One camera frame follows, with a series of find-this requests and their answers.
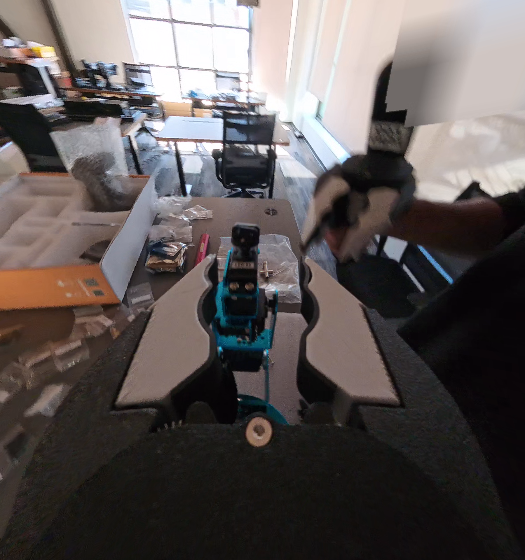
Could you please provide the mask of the black mesh office chair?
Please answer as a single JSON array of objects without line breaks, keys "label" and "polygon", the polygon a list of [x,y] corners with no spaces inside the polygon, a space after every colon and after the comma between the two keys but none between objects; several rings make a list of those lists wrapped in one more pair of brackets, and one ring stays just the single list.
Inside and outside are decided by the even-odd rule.
[{"label": "black mesh office chair", "polygon": [[228,191],[225,198],[272,199],[276,116],[248,111],[223,112],[223,142],[213,150],[215,174]]}]

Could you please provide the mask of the grey office table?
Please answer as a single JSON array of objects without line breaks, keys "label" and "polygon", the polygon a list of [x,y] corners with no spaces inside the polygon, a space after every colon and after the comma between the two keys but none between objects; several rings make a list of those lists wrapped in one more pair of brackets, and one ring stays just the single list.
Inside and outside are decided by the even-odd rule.
[{"label": "grey office table", "polygon": [[173,146],[182,196],[189,195],[191,185],[186,183],[179,144],[219,143],[223,139],[223,127],[221,118],[169,116],[161,131],[154,133],[158,142],[166,142]]}]

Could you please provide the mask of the blue toy robot arm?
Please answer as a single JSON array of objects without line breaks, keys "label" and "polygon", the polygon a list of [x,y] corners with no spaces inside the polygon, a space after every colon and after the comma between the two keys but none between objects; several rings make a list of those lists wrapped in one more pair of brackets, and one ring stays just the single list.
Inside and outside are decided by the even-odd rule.
[{"label": "blue toy robot arm", "polygon": [[223,279],[215,291],[217,310],[211,325],[219,359],[232,381],[236,372],[265,373],[264,398],[238,395],[237,418],[260,413],[287,425],[269,399],[269,354],[278,314],[278,291],[268,297],[259,286],[259,237],[258,225],[236,223],[232,227],[232,247],[227,253]]}]

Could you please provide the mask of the clear plastic bag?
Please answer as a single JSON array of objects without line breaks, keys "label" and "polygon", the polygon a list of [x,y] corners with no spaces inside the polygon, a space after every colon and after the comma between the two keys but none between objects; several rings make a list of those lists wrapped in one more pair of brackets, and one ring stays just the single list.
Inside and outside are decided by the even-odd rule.
[{"label": "clear plastic bag", "polygon": [[258,272],[259,289],[264,290],[268,298],[277,291],[279,304],[301,303],[299,262],[289,238],[279,234],[262,234],[259,238],[259,270],[263,260],[268,261],[273,276],[268,282],[264,282]]}]

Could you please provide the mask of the beige roller blind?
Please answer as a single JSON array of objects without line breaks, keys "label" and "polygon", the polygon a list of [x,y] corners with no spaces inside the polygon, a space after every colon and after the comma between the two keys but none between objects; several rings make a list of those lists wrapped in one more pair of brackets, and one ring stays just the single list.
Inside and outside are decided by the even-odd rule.
[{"label": "beige roller blind", "polygon": [[392,59],[404,1],[323,1],[308,93],[316,117],[348,152],[363,152],[376,82]]}]

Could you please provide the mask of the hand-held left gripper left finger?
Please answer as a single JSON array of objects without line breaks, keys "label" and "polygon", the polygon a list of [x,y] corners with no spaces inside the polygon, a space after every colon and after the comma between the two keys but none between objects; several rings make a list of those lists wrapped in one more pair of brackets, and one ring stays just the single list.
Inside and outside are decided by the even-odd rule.
[{"label": "hand-held left gripper left finger", "polygon": [[114,402],[118,410],[185,412],[202,401],[217,407],[222,366],[204,315],[217,279],[217,257],[205,257],[157,300]]}]

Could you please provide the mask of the person's right forearm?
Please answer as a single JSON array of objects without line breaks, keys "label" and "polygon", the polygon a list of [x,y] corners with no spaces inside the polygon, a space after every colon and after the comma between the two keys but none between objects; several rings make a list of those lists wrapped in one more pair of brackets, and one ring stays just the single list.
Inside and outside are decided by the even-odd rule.
[{"label": "person's right forearm", "polygon": [[445,203],[414,200],[393,221],[387,235],[461,257],[479,258],[506,237],[508,220],[489,198]]}]

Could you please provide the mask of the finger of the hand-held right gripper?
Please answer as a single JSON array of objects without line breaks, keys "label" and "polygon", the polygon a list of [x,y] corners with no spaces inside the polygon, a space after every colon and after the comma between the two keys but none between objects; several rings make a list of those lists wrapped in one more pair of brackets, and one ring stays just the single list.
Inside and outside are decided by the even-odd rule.
[{"label": "finger of the hand-held right gripper", "polygon": [[346,223],[350,192],[341,169],[327,170],[317,179],[301,231],[301,251],[322,240],[325,229]]},{"label": "finger of the hand-held right gripper", "polygon": [[356,260],[375,235],[385,233],[391,224],[391,214],[399,199],[400,194],[386,186],[351,197],[349,225],[336,251],[339,262]]}]

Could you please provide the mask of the dark grey desk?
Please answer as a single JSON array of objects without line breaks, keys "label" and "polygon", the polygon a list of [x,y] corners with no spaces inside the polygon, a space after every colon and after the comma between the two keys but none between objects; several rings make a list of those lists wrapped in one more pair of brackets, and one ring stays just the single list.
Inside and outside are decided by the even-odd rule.
[{"label": "dark grey desk", "polygon": [[[287,200],[194,198],[192,203],[213,211],[212,220],[200,220],[193,225],[195,243],[207,227],[212,253],[217,252],[220,237],[231,235],[231,227],[236,222],[248,222],[260,225],[262,234],[287,236],[295,255],[300,256],[299,229]],[[150,281],[156,299],[181,278],[178,274],[150,275],[145,271],[144,262],[145,249],[130,286]],[[53,418],[23,417],[24,411],[36,402],[41,389],[20,391],[1,409],[0,461],[5,460],[9,470],[0,481],[0,540],[8,533],[8,523],[25,504],[28,493],[30,498],[36,497],[36,506],[56,508],[53,501],[70,493],[68,489],[61,489],[61,483],[69,483],[66,488],[70,488],[89,476],[85,474],[87,470],[76,467],[82,453],[85,459],[102,465],[120,451],[121,445],[137,438],[138,428],[143,428],[144,433],[149,431],[154,421],[151,411],[112,410],[117,387],[131,362],[146,319],[146,313],[140,314],[115,340],[105,333],[88,341],[89,359],[50,378],[52,383],[71,387]],[[0,372],[24,351],[66,338],[73,322],[74,314],[67,307],[0,311],[0,327],[23,325],[20,340],[0,351]],[[55,452],[59,458],[45,460],[43,450],[50,447],[49,431],[57,428],[57,421],[61,427],[69,428],[70,433],[55,436],[53,443],[61,446],[61,451]],[[52,489],[30,489],[35,476],[37,482],[47,488],[49,483],[54,483]],[[16,555],[15,551],[0,552],[0,559],[20,557]]]}]

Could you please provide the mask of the bright paned window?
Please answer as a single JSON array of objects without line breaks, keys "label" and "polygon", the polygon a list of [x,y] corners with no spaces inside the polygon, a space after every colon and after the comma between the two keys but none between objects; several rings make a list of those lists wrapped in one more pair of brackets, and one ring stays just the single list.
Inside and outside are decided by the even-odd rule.
[{"label": "bright paned window", "polygon": [[135,60],[164,101],[248,91],[253,7],[237,1],[123,1]]}]

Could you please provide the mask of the white parts box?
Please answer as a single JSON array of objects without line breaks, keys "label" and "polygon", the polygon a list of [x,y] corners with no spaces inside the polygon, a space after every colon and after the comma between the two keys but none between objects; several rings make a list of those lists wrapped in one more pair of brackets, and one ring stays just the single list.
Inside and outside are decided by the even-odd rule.
[{"label": "white parts box", "polygon": [[129,211],[93,212],[68,174],[0,185],[0,311],[122,302],[155,218],[155,183],[129,176]]}]

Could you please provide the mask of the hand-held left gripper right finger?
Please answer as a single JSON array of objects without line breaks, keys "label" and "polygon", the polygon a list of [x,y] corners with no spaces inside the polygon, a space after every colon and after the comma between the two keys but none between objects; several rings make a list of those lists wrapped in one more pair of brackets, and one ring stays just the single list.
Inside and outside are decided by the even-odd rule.
[{"label": "hand-held left gripper right finger", "polygon": [[308,404],[399,408],[393,377],[365,307],[314,260],[300,263],[301,315],[296,384]]}]

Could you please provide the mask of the dark blue parts packet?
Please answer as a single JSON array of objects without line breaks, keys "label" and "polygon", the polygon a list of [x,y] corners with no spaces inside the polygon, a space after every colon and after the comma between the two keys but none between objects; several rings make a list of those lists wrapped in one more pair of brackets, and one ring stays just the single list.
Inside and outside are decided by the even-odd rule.
[{"label": "dark blue parts packet", "polygon": [[180,273],[186,269],[187,249],[185,242],[160,240],[147,245],[145,268],[152,274]]}]

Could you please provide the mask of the bubble wrap bag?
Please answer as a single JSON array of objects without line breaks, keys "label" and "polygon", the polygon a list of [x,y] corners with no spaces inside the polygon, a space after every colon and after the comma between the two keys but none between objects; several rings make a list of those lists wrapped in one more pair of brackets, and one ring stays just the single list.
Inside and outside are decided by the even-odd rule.
[{"label": "bubble wrap bag", "polygon": [[52,142],[70,175],[85,188],[95,212],[129,211],[131,186],[120,120],[99,117],[92,123],[55,128]]}]

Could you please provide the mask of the small clear parts bag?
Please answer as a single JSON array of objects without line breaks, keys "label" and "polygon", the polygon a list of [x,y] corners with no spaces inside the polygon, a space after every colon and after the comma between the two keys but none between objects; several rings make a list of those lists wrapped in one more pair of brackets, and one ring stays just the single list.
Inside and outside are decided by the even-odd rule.
[{"label": "small clear parts bag", "polygon": [[212,211],[200,205],[193,205],[191,197],[176,195],[159,197],[154,203],[154,210],[160,220],[171,220],[173,218],[194,220],[210,220],[213,218]]},{"label": "small clear parts bag", "polygon": [[158,243],[179,242],[185,245],[193,245],[192,226],[184,225],[153,225],[148,235],[148,248]]}]

